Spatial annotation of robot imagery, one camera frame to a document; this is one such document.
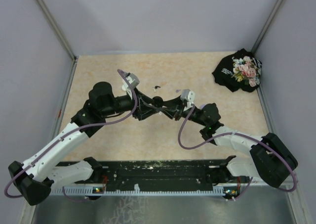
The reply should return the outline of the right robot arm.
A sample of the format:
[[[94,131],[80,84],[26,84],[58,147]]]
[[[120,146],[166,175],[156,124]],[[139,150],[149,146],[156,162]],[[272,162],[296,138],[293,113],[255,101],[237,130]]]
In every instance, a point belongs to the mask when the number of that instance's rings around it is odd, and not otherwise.
[[[215,103],[196,108],[193,99],[192,94],[181,95],[168,101],[159,96],[154,97],[154,105],[161,113],[175,120],[184,118],[178,133],[178,143],[183,149],[188,149],[181,141],[186,123],[197,123],[203,126],[200,130],[203,142],[191,146],[191,150],[212,143],[246,155],[244,158],[233,158],[221,169],[220,175],[224,181],[232,182],[239,176],[246,176],[260,178],[269,186],[280,188],[288,177],[292,177],[293,187],[290,191],[296,189],[297,178],[294,171],[298,162],[276,134],[259,136],[233,130],[220,122],[221,116]]]

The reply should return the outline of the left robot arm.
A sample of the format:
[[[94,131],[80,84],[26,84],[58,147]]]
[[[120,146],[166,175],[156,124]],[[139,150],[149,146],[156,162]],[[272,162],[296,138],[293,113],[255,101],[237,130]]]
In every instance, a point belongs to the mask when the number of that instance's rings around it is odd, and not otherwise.
[[[87,157],[73,165],[59,167],[61,160],[95,135],[103,126],[117,124],[130,116],[137,117],[142,106],[161,108],[163,99],[150,98],[137,89],[137,83],[124,83],[126,95],[115,97],[108,82],[96,83],[88,93],[83,108],[49,144],[24,162],[12,162],[11,181],[31,206],[44,201],[51,191],[72,183],[96,183],[102,179],[102,165]],[[107,122],[106,118],[127,112],[125,118]]]

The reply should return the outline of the black earbud case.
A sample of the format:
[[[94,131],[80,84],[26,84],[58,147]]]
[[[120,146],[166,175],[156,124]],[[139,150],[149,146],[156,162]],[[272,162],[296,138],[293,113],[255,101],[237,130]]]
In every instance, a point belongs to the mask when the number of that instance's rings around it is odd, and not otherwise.
[[[152,105],[154,107],[162,108],[163,107],[163,99],[160,96],[155,96],[152,98]]]

